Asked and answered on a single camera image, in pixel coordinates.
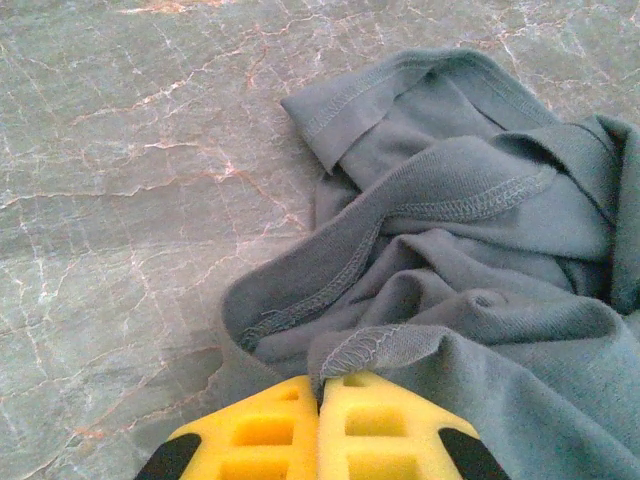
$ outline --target crack in marble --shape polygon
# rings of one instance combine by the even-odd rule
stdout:
[[[234,3],[234,0],[151,0],[146,7],[118,10],[118,13],[131,15],[136,13],[184,13],[197,5],[207,5],[211,7],[221,7],[222,5]]]

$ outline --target stitched seam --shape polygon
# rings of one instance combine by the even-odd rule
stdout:
[[[371,339],[371,329],[363,329],[363,330],[358,330],[357,332],[355,332],[353,335],[349,336],[348,338],[346,338],[344,341],[342,341],[340,343],[340,345],[338,345],[336,348],[334,348],[331,353],[329,355],[327,355],[327,358],[325,359],[324,362],[322,362],[322,366],[320,367],[320,379],[322,380],[323,378],[327,377],[327,369],[329,368],[329,364],[330,363],[334,363],[336,361],[336,357],[338,355],[340,355],[341,353],[344,352],[344,350],[347,350],[349,347],[353,346],[353,344],[356,345],[356,347],[358,346],[358,343],[361,343],[364,345],[365,351],[367,352],[366,355],[363,355],[361,357],[361,364],[357,365],[356,363],[350,362],[349,365],[351,365],[351,367],[357,367],[358,370],[361,370],[363,367],[367,366],[375,357],[375,353],[378,351],[378,349],[380,348],[380,345],[387,340],[388,338],[392,337],[393,335],[395,335],[395,333],[400,330],[401,326],[400,325],[395,325],[393,327],[386,327],[385,328],[385,332],[382,334],[382,336],[380,338],[378,338],[377,340],[374,340],[374,347],[371,349],[367,349],[367,345],[366,345],[366,341]],[[352,369],[349,368],[344,368],[346,367],[345,362],[343,361],[338,361],[338,363],[340,365],[343,366],[342,370],[340,373],[341,374],[345,374],[347,373],[347,371],[350,371]]]
[[[258,324],[244,330],[240,345],[252,351],[258,341],[266,335],[281,332],[295,326],[302,318],[325,308],[337,300],[338,296],[349,288],[361,275],[373,242],[378,235],[382,221],[369,230],[358,245],[345,267],[322,289],[294,305],[281,310]]]
[[[481,79],[489,88],[491,88],[491,90],[493,90],[509,106],[518,110],[520,113],[527,116],[538,125],[546,125],[546,122],[543,123],[541,121],[543,116],[537,112],[535,107],[519,92],[511,88],[511,86],[509,86],[507,82],[496,75],[491,67],[485,65],[476,58],[469,58],[468,56],[455,58],[454,61],[459,61],[472,67],[478,67],[480,70],[482,70],[481,74],[478,75],[478,78]],[[331,120],[333,120],[337,115],[340,114],[344,107],[346,107],[360,95],[371,90],[372,88],[388,80],[389,78],[392,78],[398,72],[409,69],[424,69],[427,67],[428,63],[431,62],[426,62],[423,59],[417,58],[415,55],[409,55],[407,58],[398,60],[392,65],[389,65],[387,67],[379,67],[364,78],[356,80],[354,84],[349,85],[340,93],[334,95],[331,100],[329,100],[329,104],[323,108],[322,112],[313,117],[309,121],[309,123],[301,129],[302,136],[308,141],[311,141],[331,122]],[[485,76],[491,77],[491,80],[499,84],[501,88],[498,89],[489,81],[489,79],[485,78]],[[516,105],[514,102],[512,102],[509,96],[505,94],[505,91],[509,92],[512,96],[518,97],[520,100],[522,100],[522,104]]]
[[[507,180],[480,194],[459,200],[405,204],[390,216],[421,215],[422,218],[446,222],[480,220],[497,215],[544,190],[555,177],[556,170],[544,166],[536,175]]]
[[[302,129],[302,135],[306,139],[314,138],[331,122],[331,120],[338,116],[344,109],[344,107],[346,107],[349,103],[351,103],[363,93],[392,78],[396,75],[396,73],[402,72],[404,70],[421,70],[424,68],[424,61],[410,58],[396,62],[395,64],[390,65],[387,68],[381,67],[378,70],[374,70],[366,77],[358,79],[354,84],[351,84],[342,92],[334,95],[329,101],[329,104],[322,109],[322,112],[313,117],[309,121],[309,124]]]
[[[419,215],[423,219],[449,222],[488,218],[513,208],[531,195],[541,192],[553,180],[555,174],[555,169],[543,166],[535,175],[509,179],[466,199],[405,204],[388,212],[367,232],[351,259],[328,284],[313,295],[246,328],[242,333],[240,346],[251,352],[255,350],[261,338],[292,328],[306,316],[336,301],[342,292],[352,286],[362,275],[366,259],[386,219],[405,215]]]
[[[486,83],[487,86],[489,88],[491,88],[491,90],[493,90],[509,106],[511,106],[512,108],[515,108],[520,113],[522,113],[526,117],[530,118],[531,120],[536,122],[541,127],[547,125],[546,122],[545,123],[541,122],[542,116],[537,113],[537,110],[534,108],[534,106],[531,103],[529,103],[529,101],[526,98],[524,98],[522,95],[520,95],[520,93],[518,93],[513,88],[511,88],[511,86],[508,83],[506,83],[499,76],[497,76],[491,67],[488,67],[488,66],[484,65],[482,62],[480,62],[479,60],[477,60],[475,58],[460,58],[460,60],[463,63],[471,64],[471,66],[476,66],[476,67],[480,68],[481,70],[483,70],[483,74],[484,75],[487,75],[487,76],[491,77],[491,80],[493,80],[495,83],[500,84],[502,89],[498,89],[496,86],[492,85],[491,82],[487,78],[484,77],[484,75],[480,75],[478,77],[484,83]],[[505,90],[508,91],[509,93],[511,93],[511,95],[513,95],[514,97],[520,98],[520,100],[522,100],[522,105],[514,104],[510,100],[509,96],[505,94]]]

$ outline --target gray fabric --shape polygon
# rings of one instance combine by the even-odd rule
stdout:
[[[226,292],[226,402],[368,369],[514,480],[640,478],[638,130],[563,123],[467,50],[283,106],[327,170],[317,230]]]

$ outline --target marble surface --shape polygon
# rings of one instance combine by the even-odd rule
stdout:
[[[637,0],[0,3],[0,478],[131,479],[219,405],[222,290],[310,231],[278,101],[408,47],[640,121]]]

